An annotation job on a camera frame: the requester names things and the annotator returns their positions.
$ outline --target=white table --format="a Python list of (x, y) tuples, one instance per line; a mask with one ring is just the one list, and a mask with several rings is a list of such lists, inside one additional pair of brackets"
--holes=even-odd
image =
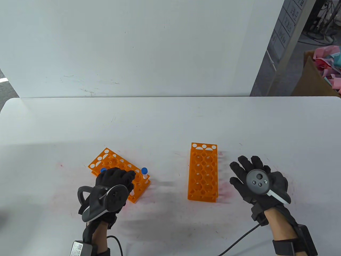
[[(283, 172), (291, 213), (320, 255), (337, 255), (340, 109), (333, 97), (11, 99), (0, 114), (1, 254), (68, 255), (84, 229), (76, 191), (94, 184), (87, 165), (109, 147), (152, 178), (109, 231), (124, 255), (214, 256), (255, 226), (228, 183), (242, 154)], [(191, 142), (218, 144), (219, 203), (187, 200)], [(269, 227), (227, 255), (274, 255)]]

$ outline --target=wrist strap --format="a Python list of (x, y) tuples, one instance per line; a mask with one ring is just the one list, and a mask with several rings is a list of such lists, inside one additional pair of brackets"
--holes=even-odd
[(299, 238), (272, 241), (277, 255), (295, 256), (298, 252), (305, 252), (304, 243)]

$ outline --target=gray controller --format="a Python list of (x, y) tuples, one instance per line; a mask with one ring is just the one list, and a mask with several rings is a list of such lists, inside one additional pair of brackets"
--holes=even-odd
[(290, 196), (285, 191), (280, 191), (272, 184), (268, 174), (260, 169), (250, 171), (246, 176), (246, 185), (257, 195), (273, 196), (283, 204), (291, 203)]

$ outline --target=cardboard box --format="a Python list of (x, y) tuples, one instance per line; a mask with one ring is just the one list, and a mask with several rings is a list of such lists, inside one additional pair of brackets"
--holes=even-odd
[(313, 61), (314, 51), (304, 53), (303, 72), (291, 96), (336, 96), (341, 95), (331, 88), (317, 70)]

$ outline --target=test tube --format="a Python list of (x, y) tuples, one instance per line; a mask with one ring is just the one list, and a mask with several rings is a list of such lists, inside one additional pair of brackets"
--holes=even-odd
[(147, 176), (148, 170), (147, 170), (146, 167), (143, 167), (143, 168), (141, 169), (141, 173), (142, 173), (142, 176), (143, 176), (143, 178), (144, 178), (145, 180), (148, 179), (148, 176)]

